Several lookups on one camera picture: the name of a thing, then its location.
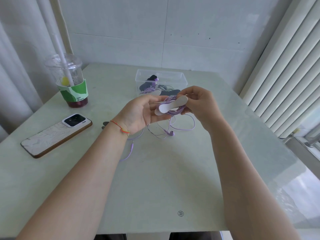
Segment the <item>brown phone edge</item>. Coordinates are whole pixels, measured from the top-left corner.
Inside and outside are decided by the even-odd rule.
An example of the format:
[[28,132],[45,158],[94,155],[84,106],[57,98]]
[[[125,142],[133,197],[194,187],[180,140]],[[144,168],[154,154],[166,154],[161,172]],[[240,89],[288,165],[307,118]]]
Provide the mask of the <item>brown phone edge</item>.
[[85,129],[89,128],[90,126],[92,126],[92,121],[90,122],[90,124],[86,125],[85,127],[81,128],[80,130],[77,130],[75,133],[71,134],[70,136],[64,138],[63,140],[59,141],[58,143],[54,144],[53,146],[49,147],[48,149],[44,150],[43,152],[41,152],[38,155],[32,155],[30,152],[28,152],[23,145],[22,146],[23,149],[25,149],[27,151],[27,153],[29,153],[33,158],[40,158],[43,155],[46,155],[48,152],[52,151],[53,149],[55,149],[56,147],[62,145],[63,143],[65,143],[66,141],[70,140],[72,137],[76,136],[77,134],[79,134],[80,132],[84,131]]

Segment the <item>clear plastic cup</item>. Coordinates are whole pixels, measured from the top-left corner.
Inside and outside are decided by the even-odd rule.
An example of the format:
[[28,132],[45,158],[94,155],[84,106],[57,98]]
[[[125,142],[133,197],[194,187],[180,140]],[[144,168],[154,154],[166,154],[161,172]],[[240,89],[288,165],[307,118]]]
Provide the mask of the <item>clear plastic cup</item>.
[[[53,55],[45,60],[45,66],[49,68],[52,75],[56,78],[56,83],[66,103],[71,108],[80,108],[88,103],[88,91],[86,81],[82,75],[82,61],[79,57],[72,54],[64,54],[67,62],[67,69],[70,72],[74,86],[70,86],[67,75],[66,65],[60,60],[59,55]],[[86,93],[79,92],[79,87],[86,89]]]

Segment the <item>radiator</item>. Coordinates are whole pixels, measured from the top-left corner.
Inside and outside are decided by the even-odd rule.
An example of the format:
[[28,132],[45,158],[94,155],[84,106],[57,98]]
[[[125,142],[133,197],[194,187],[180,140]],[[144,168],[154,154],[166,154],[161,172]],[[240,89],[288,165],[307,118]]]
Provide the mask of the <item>radiator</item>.
[[285,138],[320,106],[320,0],[292,0],[240,93]]

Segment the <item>person's right hand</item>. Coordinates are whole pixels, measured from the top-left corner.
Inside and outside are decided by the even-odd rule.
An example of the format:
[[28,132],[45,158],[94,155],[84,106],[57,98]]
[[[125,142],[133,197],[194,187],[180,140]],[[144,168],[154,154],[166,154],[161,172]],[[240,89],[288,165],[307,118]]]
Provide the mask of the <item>person's right hand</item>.
[[201,122],[204,129],[209,130],[209,126],[212,124],[213,120],[223,119],[214,96],[209,90],[192,86],[179,92],[177,98],[182,95],[188,97],[188,102],[181,114],[184,115],[189,112],[193,113]]

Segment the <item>earbud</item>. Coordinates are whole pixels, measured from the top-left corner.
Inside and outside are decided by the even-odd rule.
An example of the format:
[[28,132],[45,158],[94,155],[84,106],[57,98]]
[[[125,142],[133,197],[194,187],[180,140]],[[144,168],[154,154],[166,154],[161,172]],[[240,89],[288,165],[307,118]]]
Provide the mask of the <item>earbud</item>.
[[166,131],[165,129],[164,129],[164,131],[165,131],[165,133],[167,133],[169,136],[174,136],[174,132],[173,132],[173,131],[168,132],[168,131]]

